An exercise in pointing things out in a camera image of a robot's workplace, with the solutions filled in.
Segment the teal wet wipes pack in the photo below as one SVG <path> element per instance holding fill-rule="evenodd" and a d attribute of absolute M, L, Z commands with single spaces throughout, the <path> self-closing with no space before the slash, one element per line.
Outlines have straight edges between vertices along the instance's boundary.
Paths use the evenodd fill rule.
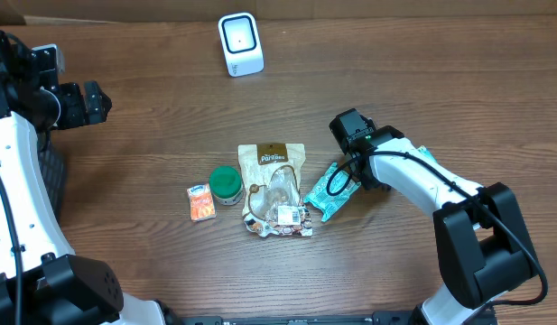
<path fill-rule="evenodd" d="M 330 196 L 327 192 L 327 184 L 337 169 L 338 165 L 333 162 L 303 199 L 304 203 L 310 203 L 322 213 L 321 221 L 323 223 L 328 222 L 361 186 L 360 182 L 349 179 L 346 171 L 341 171 L 331 181 L 330 191 L 334 193 L 339 191 L 344 184 L 346 186 L 337 196 Z"/>

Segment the green Kleenex tissue pack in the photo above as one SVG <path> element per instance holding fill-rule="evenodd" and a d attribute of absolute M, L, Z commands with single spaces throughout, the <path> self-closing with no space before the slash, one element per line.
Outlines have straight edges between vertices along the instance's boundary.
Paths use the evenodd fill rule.
<path fill-rule="evenodd" d="M 434 158 L 434 156 L 432 155 L 431 151 L 424 145 L 421 145 L 417 148 L 417 151 L 419 153 L 421 153 L 422 155 L 424 155 L 425 157 L 427 157 L 428 159 L 430 159 L 433 162 L 437 162 L 437 160 Z"/>

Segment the brown Pantree snack pouch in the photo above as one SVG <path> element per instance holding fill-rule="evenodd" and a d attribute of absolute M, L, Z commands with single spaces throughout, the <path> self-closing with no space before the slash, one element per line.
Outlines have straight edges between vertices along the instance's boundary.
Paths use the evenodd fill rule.
<path fill-rule="evenodd" d="M 313 234 L 311 213 L 301 196 L 303 144 L 241 144 L 238 163 L 245 185 L 246 229 L 260 237 Z"/>

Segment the green lid jar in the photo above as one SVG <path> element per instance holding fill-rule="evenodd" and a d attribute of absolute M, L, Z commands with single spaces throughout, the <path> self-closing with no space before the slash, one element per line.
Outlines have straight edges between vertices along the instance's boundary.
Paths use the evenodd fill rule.
<path fill-rule="evenodd" d="M 218 203 L 236 205 L 243 197 L 243 182 L 239 172 L 231 166 L 219 166 L 209 176 L 209 187 Z"/>

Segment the orange Kleenex tissue pack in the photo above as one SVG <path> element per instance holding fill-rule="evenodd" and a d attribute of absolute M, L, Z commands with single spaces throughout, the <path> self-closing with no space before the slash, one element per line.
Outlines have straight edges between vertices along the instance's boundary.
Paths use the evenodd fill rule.
<path fill-rule="evenodd" d="M 190 202 L 190 219 L 204 221 L 217 216 L 213 197 L 208 184 L 200 184 L 187 189 Z"/>

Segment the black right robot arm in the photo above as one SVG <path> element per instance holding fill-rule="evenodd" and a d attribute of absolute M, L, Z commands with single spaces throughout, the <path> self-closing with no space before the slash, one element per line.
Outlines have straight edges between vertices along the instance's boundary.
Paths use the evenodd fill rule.
<path fill-rule="evenodd" d="M 366 189 L 393 188 L 432 219 L 442 285 L 411 311 L 376 311 L 374 324 L 495 324 L 504 294 L 539 277 L 549 285 L 515 194 L 503 183 L 482 186 L 449 172 L 396 128 L 376 127 L 351 108 L 330 122 L 347 160 L 342 168 Z"/>

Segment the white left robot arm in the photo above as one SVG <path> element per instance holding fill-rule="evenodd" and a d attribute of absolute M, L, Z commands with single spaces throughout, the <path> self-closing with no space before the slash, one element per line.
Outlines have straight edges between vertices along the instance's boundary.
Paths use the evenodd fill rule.
<path fill-rule="evenodd" d="M 60 229 L 67 170 L 51 133 L 102 123 L 112 107 L 95 81 L 60 83 L 63 69 L 58 46 L 0 30 L 0 324 L 172 324 Z"/>

